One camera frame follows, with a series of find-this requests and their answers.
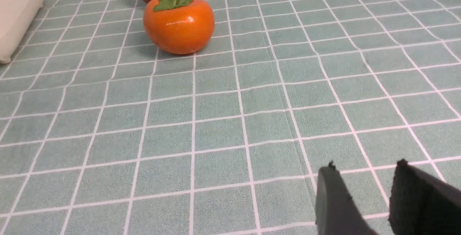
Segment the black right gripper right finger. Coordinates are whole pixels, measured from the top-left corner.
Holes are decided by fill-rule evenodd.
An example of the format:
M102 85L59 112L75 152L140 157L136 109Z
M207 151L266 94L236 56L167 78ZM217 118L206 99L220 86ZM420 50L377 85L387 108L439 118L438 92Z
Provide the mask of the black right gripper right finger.
M394 171L388 220L395 235L459 235L461 191L402 159Z

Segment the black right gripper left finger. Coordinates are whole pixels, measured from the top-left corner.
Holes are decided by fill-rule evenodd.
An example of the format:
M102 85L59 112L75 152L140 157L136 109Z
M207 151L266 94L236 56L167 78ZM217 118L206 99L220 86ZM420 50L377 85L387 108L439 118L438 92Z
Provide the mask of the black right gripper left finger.
M318 235L376 235L360 214L332 161L318 170L315 199Z

